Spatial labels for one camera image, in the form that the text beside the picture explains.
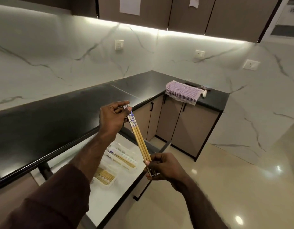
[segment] checkered towel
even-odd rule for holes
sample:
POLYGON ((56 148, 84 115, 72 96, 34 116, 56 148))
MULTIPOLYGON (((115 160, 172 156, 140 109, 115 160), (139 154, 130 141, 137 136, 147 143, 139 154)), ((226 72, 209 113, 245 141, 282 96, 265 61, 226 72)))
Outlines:
POLYGON ((196 105, 196 102, 203 91, 204 90, 199 88, 191 87, 176 81, 171 81, 166 85, 165 94, 169 95, 175 100, 196 105))

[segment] open drawer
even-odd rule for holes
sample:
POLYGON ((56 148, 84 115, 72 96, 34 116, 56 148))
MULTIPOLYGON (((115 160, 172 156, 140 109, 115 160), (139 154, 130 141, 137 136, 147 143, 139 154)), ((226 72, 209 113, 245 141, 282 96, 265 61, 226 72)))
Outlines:
MULTIPOLYGON (((33 170, 31 174, 36 182, 41 185, 53 173, 67 164, 91 138, 80 142, 38 167, 38 169, 33 170)), ((120 143, 132 152, 141 154, 134 135, 125 127, 117 134, 115 142, 120 143)), ((150 154, 164 152, 170 146, 170 142, 168 142, 159 150, 149 142, 145 141, 145 143, 150 154)), ((122 220, 133 203, 140 199, 150 184, 150 181, 145 177, 144 168, 143 158, 139 156, 135 171, 130 173, 120 169, 116 181, 109 189, 102 188, 99 182, 92 182, 90 184, 89 211, 81 222, 84 227, 107 228, 110 225, 110 228, 114 228, 115 224, 118 227, 119 220, 122 220)))

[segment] floor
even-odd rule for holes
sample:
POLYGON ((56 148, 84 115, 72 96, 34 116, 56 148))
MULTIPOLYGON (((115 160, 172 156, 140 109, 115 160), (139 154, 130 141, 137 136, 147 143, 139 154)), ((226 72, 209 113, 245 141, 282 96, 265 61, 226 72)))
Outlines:
MULTIPOLYGON (((157 147, 164 142, 153 138, 157 147)), ((197 162, 170 148, 231 228, 294 228, 294 125, 259 165, 206 144, 197 162)), ((153 181, 126 217, 126 228, 192 228, 180 193, 153 181)))

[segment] wall switch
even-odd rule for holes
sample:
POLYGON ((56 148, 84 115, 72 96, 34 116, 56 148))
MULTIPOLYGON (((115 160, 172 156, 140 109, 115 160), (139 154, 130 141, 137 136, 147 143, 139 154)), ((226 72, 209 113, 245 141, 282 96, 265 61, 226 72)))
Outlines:
POLYGON ((253 60, 248 60, 246 61, 246 63, 244 64, 244 69, 249 69, 249 70, 253 70, 256 71, 258 66, 260 65, 261 62, 259 61, 253 61, 253 60))
POLYGON ((205 51, 199 51, 199 50, 195 50, 195 55, 194 57, 196 59, 202 59, 205 55, 205 51))
POLYGON ((115 40, 115 50, 121 50, 124 47, 123 40, 115 40))

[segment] brown sleeve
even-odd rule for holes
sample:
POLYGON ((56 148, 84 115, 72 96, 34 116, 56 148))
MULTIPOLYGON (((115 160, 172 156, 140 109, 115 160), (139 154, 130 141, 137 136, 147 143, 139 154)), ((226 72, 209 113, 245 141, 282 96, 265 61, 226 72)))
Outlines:
POLYGON ((76 228, 89 210, 90 185, 72 164, 59 169, 0 228, 76 228))

